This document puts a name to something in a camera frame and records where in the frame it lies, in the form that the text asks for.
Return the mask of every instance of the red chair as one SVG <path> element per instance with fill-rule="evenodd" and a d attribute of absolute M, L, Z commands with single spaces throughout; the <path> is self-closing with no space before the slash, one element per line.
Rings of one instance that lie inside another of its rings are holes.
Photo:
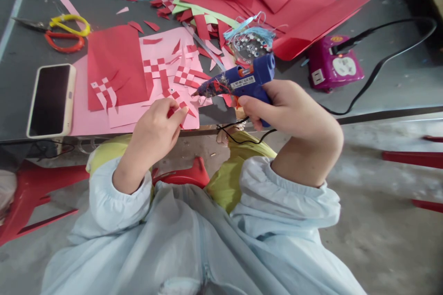
<path fill-rule="evenodd" d="M 424 140 L 431 142 L 443 143 L 443 137 L 423 136 Z M 443 169 L 443 153 L 442 152 L 397 152 L 383 151 L 383 160 L 398 163 L 427 166 Z M 426 210 L 443 213 L 443 204 L 429 201 L 412 200 L 416 207 Z"/>
<path fill-rule="evenodd" d="M 17 172 L 17 190 L 14 194 L 14 201 L 9 207 L 4 224 L 0 226 L 0 246 L 68 215 L 76 214 L 78 209 L 73 209 L 26 226 L 34 208 L 51 201 L 48 193 L 68 187 L 88 177 L 89 174 L 84 165 L 42 168 L 25 160 Z"/>
<path fill-rule="evenodd" d="M 194 184 L 197 187 L 203 189 L 209 183 L 209 175 L 204 167 L 203 158 L 195 157 L 192 168 L 179 171 L 171 171 L 163 175 L 157 176 L 158 168 L 152 171 L 152 185 L 158 181 L 171 184 Z"/>

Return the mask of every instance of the phone screen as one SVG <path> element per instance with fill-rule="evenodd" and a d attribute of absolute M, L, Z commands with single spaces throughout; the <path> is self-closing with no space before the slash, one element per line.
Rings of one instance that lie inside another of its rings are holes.
<path fill-rule="evenodd" d="M 29 136 L 59 134 L 63 131 L 69 65 L 40 69 Z"/>

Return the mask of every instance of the yellow pants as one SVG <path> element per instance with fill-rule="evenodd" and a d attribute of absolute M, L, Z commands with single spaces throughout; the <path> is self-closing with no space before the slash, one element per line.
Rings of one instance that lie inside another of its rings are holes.
<path fill-rule="evenodd" d="M 88 161 L 87 169 L 90 174 L 92 175 L 97 168 L 107 161 L 122 156 L 131 140 L 131 136 L 131 134 L 118 136 L 100 145 Z M 237 131 L 232 134 L 232 137 L 239 142 L 247 140 L 258 142 L 257 138 L 244 131 Z M 277 154 L 263 142 L 260 144 L 237 144 L 229 139 L 228 146 L 231 155 L 214 174 L 206 186 L 206 190 L 218 205 L 230 213 L 240 201 L 239 177 L 245 160 L 254 156 L 275 158 Z"/>

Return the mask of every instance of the concrete floor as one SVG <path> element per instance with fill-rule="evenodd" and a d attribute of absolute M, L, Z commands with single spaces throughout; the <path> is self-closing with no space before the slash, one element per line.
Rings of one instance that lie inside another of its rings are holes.
<path fill-rule="evenodd" d="M 345 126 L 345 147 L 328 177 L 341 197 L 341 219 L 321 230 L 325 247 L 353 271 L 368 294 L 431 295 L 443 292 L 443 214 L 418 209 L 410 198 L 443 202 L 442 170 L 380 159 L 380 150 L 443 152 L 443 144 L 420 139 L 442 135 L 443 122 Z M 273 133 L 266 142 L 278 151 L 288 137 Z M 202 156 L 211 176 L 229 157 L 214 136 L 180 138 L 159 162 L 167 172 L 192 165 Z M 46 166 L 84 164 L 87 156 L 67 154 Z M 31 222 L 88 206 L 86 181 L 53 193 Z M 0 248 L 0 294 L 38 294 L 50 257 L 67 246 L 70 216 Z"/>

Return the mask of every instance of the hot glue gun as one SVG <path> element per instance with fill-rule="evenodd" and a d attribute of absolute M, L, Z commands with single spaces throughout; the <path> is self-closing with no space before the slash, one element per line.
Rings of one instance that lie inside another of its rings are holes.
<path fill-rule="evenodd" d="M 204 82 L 192 96 L 211 98 L 219 94 L 232 94 L 235 97 L 251 96 L 271 104 L 262 85 L 274 79 L 275 59 L 267 54 L 254 59 L 248 69 L 236 66 Z M 263 127 L 269 123 L 262 121 Z"/>

